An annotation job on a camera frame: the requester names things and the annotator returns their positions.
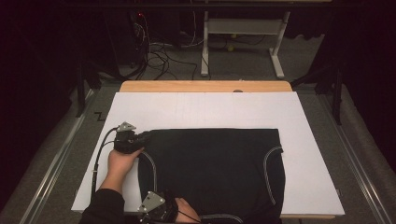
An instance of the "floor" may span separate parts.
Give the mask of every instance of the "floor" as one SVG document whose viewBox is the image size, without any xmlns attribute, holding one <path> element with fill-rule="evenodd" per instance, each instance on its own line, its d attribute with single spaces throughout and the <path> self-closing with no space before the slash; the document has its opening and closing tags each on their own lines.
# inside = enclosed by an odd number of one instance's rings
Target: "floor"
<svg viewBox="0 0 396 224">
<path fill-rule="evenodd" d="M 293 81 L 306 74 L 322 38 L 304 40 L 299 36 L 284 39 L 278 55 L 285 80 Z M 199 74 L 200 46 L 176 49 L 162 44 L 152 45 L 152 52 L 163 52 L 166 48 L 166 54 L 163 53 L 162 57 L 150 54 L 151 67 L 141 79 L 158 76 L 159 79 L 191 79 L 193 76 L 198 80 L 276 79 L 267 51 L 275 39 L 241 36 L 237 40 L 228 38 L 226 42 L 223 36 L 210 38 L 209 77 Z M 230 45 L 233 45 L 233 51 L 228 51 Z M 164 58 L 169 62 L 167 70 L 163 69 Z M 127 74 L 132 69 L 121 65 L 120 70 L 122 74 Z M 101 90 L 87 91 L 87 107 L 81 118 L 76 118 L 77 96 L 76 92 L 72 93 L 73 105 L 37 151 L 28 172 L 2 211 L 0 224 L 79 221 L 80 214 L 70 210 L 71 204 L 102 131 L 114 93 L 119 88 L 117 81 L 104 81 Z M 333 183 L 339 190 L 346 215 L 330 220 L 284 219 L 283 223 L 392 223 L 396 220 L 395 215 L 390 213 L 396 211 L 396 177 L 376 148 L 353 106 L 347 88 L 344 87 L 342 96 L 341 127 L 334 124 L 329 112 L 330 95 L 316 95 L 312 85 L 299 86 L 295 91 Z"/>
</svg>

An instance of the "gray carpet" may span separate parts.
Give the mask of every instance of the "gray carpet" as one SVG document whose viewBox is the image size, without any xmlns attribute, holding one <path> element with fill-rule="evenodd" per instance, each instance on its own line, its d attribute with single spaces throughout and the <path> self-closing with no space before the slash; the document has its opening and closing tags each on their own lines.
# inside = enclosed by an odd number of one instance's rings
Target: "gray carpet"
<svg viewBox="0 0 396 224">
<path fill-rule="evenodd" d="M 257 37 L 244 38 L 250 43 L 256 42 Z M 244 80 L 271 80 L 276 79 L 274 69 L 267 54 L 267 47 L 271 46 L 274 39 L 264 39 L 258 46 L 250 46 L 241 43 L 233 43 L 235 50 L 229 52 L 226 49 L 212 49 L 209 55 L 211 78 L 217 80 L 244 79 Z M 286 80 L 291 81 L 306 73 L 311 64 L 321 38 L 309 41 L 297 38 L 285 39 L 279 52 L 279 58 L 285 72 Z M 212 47 L 221 47 L 221 39 L 213 39 Z M 174 49 L 167 47 L 169 55 L 182 62 L 198 63 L 195 79 L 208 79 L 200 77 L 200 47 L 187 49 Z M 191 79 L 193 67 L 190 64 L 171 62 L 169 72 L 161 79 Z M 122 66 L 122 73 L 130 69 Z M 148 69 L 142 79 L 153 79 L 161 71 Z M 71 206 L 75 198 L 82 177 L 87 169 L 88 162 L 97 143 L 104 122 L 98 120 L 101 112 L 102 118 L 106 116 L 115 92 L 120 88 L 120 83 L 104 83 L 101 90 L 97 91 L 92 104 L 86 109 L 84 119 L 76 137 L 71 145 L 70 154 L 56 179 L 55 185 L 45 201 L 45 205 L 39 214 L 36 223 L 77 223 L 79 213 L 72 212 Z M 344 146 L 332 120 L 328 115 L 328 109 L 323 106 L 321 96 L 315 95 L 311 86 L 297 88 L 300 100 L 308 122 L 317 140 L 320 152 L 329 169 L 333 183 L 340 190 L 340 199 L 346 215 L 331 220 L 302 220 L 303 223 L 377 223 L 371 207 L 367 203 L 359 182 L 348 163 Z M 15 190 L 7 207 L 0 215 L 1 224 L 20 223 L 30 201 L 40 185 L 45 173 L 62 146 L 64 139 L 69 134 L 71 127 L 76 121 L 77 113 L 76 96 L 71 95 L 74 104 L 52 131 L 46 142 L 36 153 L 28 172 L 26 172 L 18 188 Z M 354 148 L 358 148 L 358 155 L 362 164 L 372 178 L 375 187 L 380 192 L 380 198 L 389 211 L 395 210 L 395 175 L 389 171 L 383 157 L 376 148 L 370 134 L 365 129 L 359 113 L 347 91 L 343 93 L 342 122 L 345 132 Z M 285 219 L 285 224 L 299 223 L 297 219 Z"/>
</svg>

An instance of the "fabric seam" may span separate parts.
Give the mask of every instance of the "fabric seam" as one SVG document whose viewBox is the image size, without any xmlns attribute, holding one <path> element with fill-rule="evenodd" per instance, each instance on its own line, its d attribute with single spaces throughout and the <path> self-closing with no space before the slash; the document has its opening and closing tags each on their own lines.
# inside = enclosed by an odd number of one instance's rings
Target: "fabric seam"
<svg viewBox="0 0 396 224">
<path fill-rule="evenodd" d="M 238 221 L 239 223 L 244 223 L 244 221 L 240 217 L 228 215 L 228 214 L 216 214 L 216 215 L 207 215 L 207 216 L 201 216 L 202 219 L 205 218 L 216 218 L 216 217 L 227 217 L 227 218 L 232 218 Z"/>
<path fill-rule="evenodd" d="M 153 191 L 157 191 L 157 168 L 155 166 L 154 160 L 150 157 L 150 155 L 147 152 L 143 151 L 142 154 L 145 155 L 148 158 L 148 160 L 151 162 L 152 173 L 153 173 L 153 176 L 154 176 L 154 189 L 153 189 Z"/>
<path fill-rule="evenodd" d="M 282 147 L 273 147 L 269 152 L 267 152 L 267 154 L 265 154 L 264 157 L 264 162 L 263 162 L 263 166 L 264 166 L 264 176 L 265 176 L 265 184 L 267 185 L 267 189 L 268 189 L 268 195 L 270 196 L 271 202 L 273 205 L 276 204 L 276 201 L 272 195 L 272 191 L 271 191 L 271 186 L 270 186 L 270 182 L 268 181 L 268 173 L 267 173 L 267 160 L 268 157 L 270 156 L 271 153 L 273 153 L 276 150 L 282 149 Z"/>
</svg>

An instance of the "table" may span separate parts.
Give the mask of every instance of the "table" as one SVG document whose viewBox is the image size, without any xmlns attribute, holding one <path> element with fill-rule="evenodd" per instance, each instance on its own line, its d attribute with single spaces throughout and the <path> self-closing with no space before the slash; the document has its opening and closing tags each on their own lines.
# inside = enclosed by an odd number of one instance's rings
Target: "table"
<svg viewBox="0 0 396 224">
<path fill-rule="evenodd" d="M 297 0 L 293 2 L 331 2 L 332 0 Z M 227 2 L 290 2 L 290 0 L 231 0 Z M 209 74 L 209 49 L 207 40 L 209 34 L 244 34 L 244 35 L 276 35 L 276 44 L 269 48 L 271 61 L 273 63 L 276 77 L 284 78 L 285 75 L 280 65 L 277 53 L 288 25 L 290 12 L 285 11 L 283 18 L 279 20 L 241 20 L 241 19 L 210 19 L 209 13 L 204 17 L 204 46 L 202 50 L 201 75 Z"/>
<path fill-rule="evenodd" d="M 124 82 L 108 113 L 73 211 L 82 212 L 88 206 L 100 143 L 108 130 L 124 121 L 136 126 L 137 133 L 169 128 L 278 128 L 286 173 L 281 217 L 334 218 L 345 214 L 297 93 L 286 81 Z M 98 183 L 105 178 L 111 149 L 111 144 L 103 149 Z M 137 164 L 125 180 L 126 213 L 135 212 L 141 204 Z"/>
</svg>

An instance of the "dark background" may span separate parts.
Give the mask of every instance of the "dark background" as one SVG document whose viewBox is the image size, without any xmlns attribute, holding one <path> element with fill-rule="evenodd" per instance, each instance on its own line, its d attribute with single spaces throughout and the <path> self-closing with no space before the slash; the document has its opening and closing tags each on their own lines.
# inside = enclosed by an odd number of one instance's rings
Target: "dark background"
<svg viewBox="0 0 396 224">
<path fill-rule="evenodd" d="M 331 60 L 342 59 L 344 82 L 356 107 L 378 147 L 396 170 L 396 34 L 393 28 L 396 20 L 389 1 L 366 3 L 368 7 L 336 13 L 329 10 L 292 12 L 285 36 L 304 35 L 309 39 L 326 34 L 311 71 Z M 49 0 L 0 3 L 3 142 L 0 169 L 4 180 L 0 187 L 1 208 L 35 152 L 71 105 L 69 94 L 76 87 L 77 68 L 83 64 L 85 78 L 92 87 L 99 88 L 98 71 L 116 75 L 118 64 L 139 63 L 141 59 L 130 23 L 135 12 L 86 13 L 58 9 L 57 3 Z M 190 13 L 144 13 L 153 37 L 179 45 L 180 30 L 193 33 Z M 261 13 L 211 13 L 218 17 L 230 14 L 241 18 L 262 17 Z M 271 18 L 279 13 L 271 11 L 265 15 Z M 196 14 L 197 35 L 202 35 L 203 12 Z"/>
</svg>

